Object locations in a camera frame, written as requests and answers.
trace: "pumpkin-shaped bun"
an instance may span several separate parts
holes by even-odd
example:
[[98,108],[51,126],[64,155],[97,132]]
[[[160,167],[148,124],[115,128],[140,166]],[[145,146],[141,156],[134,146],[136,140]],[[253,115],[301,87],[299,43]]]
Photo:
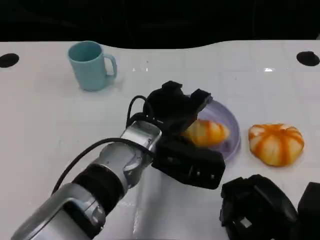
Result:
[[249,144],[257,158],[276,167],[292,164],[305,146],[298,129],[282,123],[253,125],[249,129]]
[[198,147],[210,147],[222,143],[229,134],[229,129],[222,123],[197,119],[183,133],[183,136]]

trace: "black hole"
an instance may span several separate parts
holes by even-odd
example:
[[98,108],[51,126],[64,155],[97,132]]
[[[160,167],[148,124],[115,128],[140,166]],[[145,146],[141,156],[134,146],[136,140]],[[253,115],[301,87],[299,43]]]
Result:
[[320,63],[319,57],[315,55],[313,51],[299,52],[296,55],[296,59],[299,61],[299,63],[309,67],[317,66]]
[[0,68],[9,68],[19,61],[19,56],[15,53],[7,53],[0,56]]

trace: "white table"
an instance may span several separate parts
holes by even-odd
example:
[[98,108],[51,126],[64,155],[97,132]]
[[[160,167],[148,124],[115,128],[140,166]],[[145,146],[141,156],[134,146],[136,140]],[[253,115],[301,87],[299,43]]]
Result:
[[[83,92],[66,57],[72,42],[2,42],[0,56],[16,53],[17,65],[0,68],[0,234],[14,230],[49,196],[67,164],[95,141],[117,137],[128,104],[166,81],[211,92],[236,116],[241,150],[227,164],[222,183],[261,174],[284,190],[295,206],[310,181],[320,182],[320,65],[296,54],[320,55],[319,41],[231,41],[183,50],[127,50],[104,46],[116,57],[115,85]],[[136,104],[133,112],[142,103]],[[258,123],[288,123],[305,139],[292,166],[267,167],[249,151],[247,131]],[[85,168],[101,148],[67,177]],[[149,168],[108,216],[96,239],[227,240],[219,213],[221,187],[185,186]]]

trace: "purple plate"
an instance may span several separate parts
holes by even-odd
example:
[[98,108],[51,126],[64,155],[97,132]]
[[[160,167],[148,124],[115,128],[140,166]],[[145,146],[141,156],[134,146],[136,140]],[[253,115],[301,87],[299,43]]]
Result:
[[235,116],[217,101],[209,103],[201,112],[198,113],[198,119],[210,120],[224,124],[230,130],[230,136],[219,145],[209,149],[221,152],[225,162],[230,161],[236,155],[240,146],[240,129]]

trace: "silver robot arm segment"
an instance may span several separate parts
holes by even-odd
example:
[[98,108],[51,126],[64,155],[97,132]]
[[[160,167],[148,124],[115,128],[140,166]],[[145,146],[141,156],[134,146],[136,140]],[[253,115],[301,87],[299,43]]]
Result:
[[[121,135],[151,152],[162,132],[136,121]],[[55,192],[14,233],[11,240],[90,240],[102,230],[107,215],[139,182],[152,162],[149,155],[124,143],[111,143],[72,183]]]

